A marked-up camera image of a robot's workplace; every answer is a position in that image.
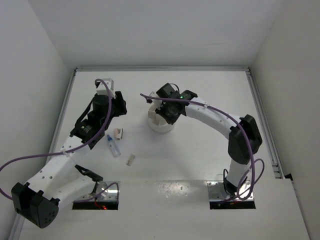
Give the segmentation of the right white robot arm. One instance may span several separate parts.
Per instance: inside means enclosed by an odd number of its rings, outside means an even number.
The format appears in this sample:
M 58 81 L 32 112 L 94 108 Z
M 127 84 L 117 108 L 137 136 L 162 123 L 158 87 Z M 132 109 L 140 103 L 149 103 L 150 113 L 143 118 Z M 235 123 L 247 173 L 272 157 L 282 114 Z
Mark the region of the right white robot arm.
M 209 105 L 191 90 L 180 92 L 178 87 L 166 83 L 148 96 L 154 115 L 162 118 L 168 126 L 176 124 L 180 116 L 195 119 L 216 132 L 227 141 L 227 153 L 231 158 L 229 168 L 224 171 L 222 193 L 223 201 L 250 198 L 254 187 L 241 192 L 248 177 L 255 184 L 260 176 L 256 174 L 254 155 L 260 149 L 263 140 L 256 119 L 246 114 L 232 115 Z

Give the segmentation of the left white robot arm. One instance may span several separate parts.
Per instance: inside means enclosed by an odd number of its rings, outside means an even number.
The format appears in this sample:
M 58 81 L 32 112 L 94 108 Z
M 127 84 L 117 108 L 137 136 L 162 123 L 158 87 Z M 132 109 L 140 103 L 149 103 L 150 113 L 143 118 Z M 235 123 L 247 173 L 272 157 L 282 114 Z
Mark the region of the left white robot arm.
M 65 205 L 92 193 L 103 177 L 78 163 L 105 136 L 112 119 L 126 114 L 121 91 L 96 93 L 59 152 L 26 183 L 12 187 L 15 211 L 44 229 Z

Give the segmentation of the beige eraser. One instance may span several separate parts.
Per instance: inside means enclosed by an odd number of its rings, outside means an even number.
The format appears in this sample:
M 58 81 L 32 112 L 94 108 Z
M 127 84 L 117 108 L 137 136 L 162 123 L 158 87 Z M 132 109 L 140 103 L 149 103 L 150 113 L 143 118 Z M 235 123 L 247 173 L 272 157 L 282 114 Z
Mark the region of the beige eraser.
M 135 159 L 135 157 L 136 157 L 136 156 L 135 156 L 134 154 L 131 154 L 131 155 L 129 156 L 128 160 L 127 160 L 126 165 L 127 165 L 127 166 L 131 166 L 132 163 L 133 163 L 133 161 L 134 161 L 134 159 Z

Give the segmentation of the clear blue-cap bottle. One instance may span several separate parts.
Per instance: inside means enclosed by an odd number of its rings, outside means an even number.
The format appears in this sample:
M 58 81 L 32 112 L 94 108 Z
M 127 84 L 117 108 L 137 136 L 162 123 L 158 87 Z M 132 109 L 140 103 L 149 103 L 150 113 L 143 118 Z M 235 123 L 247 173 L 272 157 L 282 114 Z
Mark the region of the clear blue-cap bottle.
M 113 138 L 109 134 L 106 135 L 106 138 L 107 138 L 107 143 L 112 155 L 115 158 L 119 157 L 121 155 L 121 152 L 118 146 L 116 145 L 116 142 L 113 140 Z

